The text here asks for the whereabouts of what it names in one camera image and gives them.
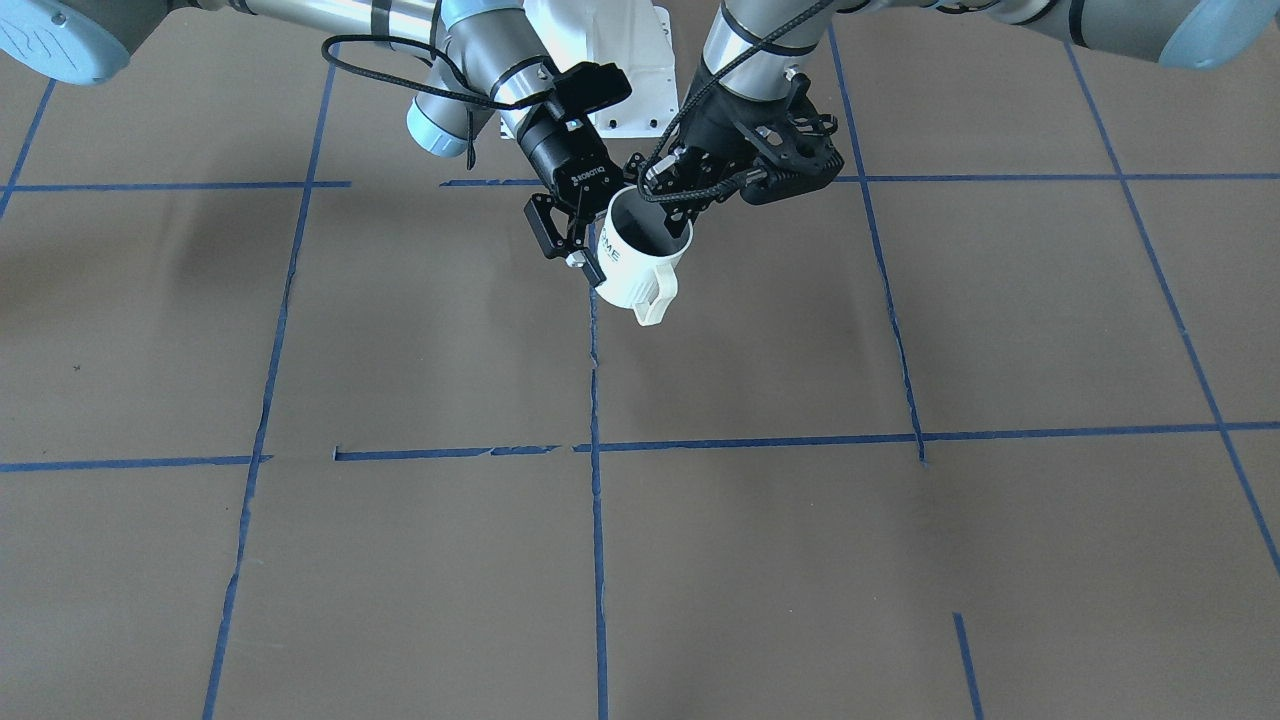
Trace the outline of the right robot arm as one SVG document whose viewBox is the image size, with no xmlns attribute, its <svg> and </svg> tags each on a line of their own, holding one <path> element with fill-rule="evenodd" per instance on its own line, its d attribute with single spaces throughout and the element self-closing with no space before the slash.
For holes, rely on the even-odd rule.
<svg viewBox="0 0 1280 720">
<path fill-rule="evenodd" d="M 232 15 L 260 38 L 312 40 L 333 69 L 411 92 L 411 140 L 474 164 L 500 126 L 540 187 L 525 215 L 541 254 L 599 290 L 613 277 L 590 229 L 623 188 L 602 119 L 634 92 L 588 49 L 602 14 L 564 1 L 5 1 L 3 51 L 50 79 L 104 85 L 166 23 Z"/>
</svg>

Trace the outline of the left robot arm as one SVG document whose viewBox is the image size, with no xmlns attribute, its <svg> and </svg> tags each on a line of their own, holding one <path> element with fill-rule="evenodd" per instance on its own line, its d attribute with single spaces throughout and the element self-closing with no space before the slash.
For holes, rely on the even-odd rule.
<svg viewBox="0 0 1280 720">
<path fill-rule="evenodd" d="M 1211 70 L 1277 20 L 1275 1 L 722 1 L 689 92 L 658 145 L 630 164 L 645 208 L 681 234 L 710 205 L 760 206 L 823 190 L 845 160 L 836 118 L 810 100 L 806 64 L 850 17 L 937 15 L 1038 35 L 1068 49 Z"/>
</svg>

